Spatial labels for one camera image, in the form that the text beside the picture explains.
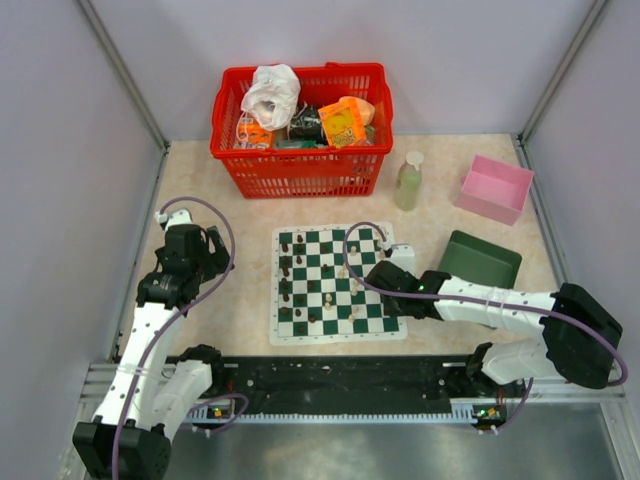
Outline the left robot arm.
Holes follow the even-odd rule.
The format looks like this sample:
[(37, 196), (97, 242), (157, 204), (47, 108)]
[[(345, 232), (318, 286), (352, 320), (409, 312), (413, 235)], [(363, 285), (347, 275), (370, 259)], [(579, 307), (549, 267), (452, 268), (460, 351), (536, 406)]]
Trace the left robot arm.
[(175, 335), (204, 284), (225, 277), (233, 261), (216, 227), (195, 224), (186, 209), (156, 216), (164, 244), (139, 282), (134, 320), (110, 387), (72, 443), (93, 479), (161, 479), (173, 439), (196, 400), (216, 396), (227, 374), (210, 347), (186, 351), (174, 374), (162, 373)]

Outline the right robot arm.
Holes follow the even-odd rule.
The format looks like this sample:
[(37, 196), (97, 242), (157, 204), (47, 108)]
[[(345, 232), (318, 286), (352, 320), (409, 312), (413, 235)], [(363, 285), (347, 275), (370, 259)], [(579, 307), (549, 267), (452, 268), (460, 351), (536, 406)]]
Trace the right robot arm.
[(623, 329), (581, 286), (563, 283), (556, 292), (527, 293), (441, 271), (416, 277), (395, 254), (365, 278), (380, 294), (386, 315), (471, 322), (519, 335), (514, 342), (476, 348), (466, 372), (474, 393), (487, 396), (515, 380), (554, 375), (593, 390), (609, 386)]

